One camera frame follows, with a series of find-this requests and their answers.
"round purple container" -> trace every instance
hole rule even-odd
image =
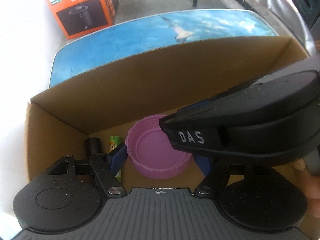
[[[168,179],[182,173],[192,154],[172,149],[169,139],[159,127],[162,114],[148,116],[129,130],[125,140],[128,156],[135,169],[152,179]]]

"blue table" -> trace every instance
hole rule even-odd
[[[252,11],[203,9],[144,17],[84,36],[54,58],[50,87],[124,57],[184,42],[278,35]]]

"orange product box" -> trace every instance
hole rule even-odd
[[[68,39],[114,24],[118,0],[46,0]]]

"concrete floor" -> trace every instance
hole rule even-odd
[[[159,13],[194,9],[193,0],[119,0],[116,23]],[[220,0],[198,0],[197,9],[225,8]]]

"black cylindrical object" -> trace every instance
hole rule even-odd
[[[91,155],[102,153],[100,138],[92,137],[84,141],[85,152],[89,158]]]
[[[70,15],[78,15],[79,19],[84,25],[84,28],[87,29],[88,27],[91,27],[93,25],[93,20],[91,18],[91,15],[88,10],[88,6],[76,6],[73,8],[70,12]]]

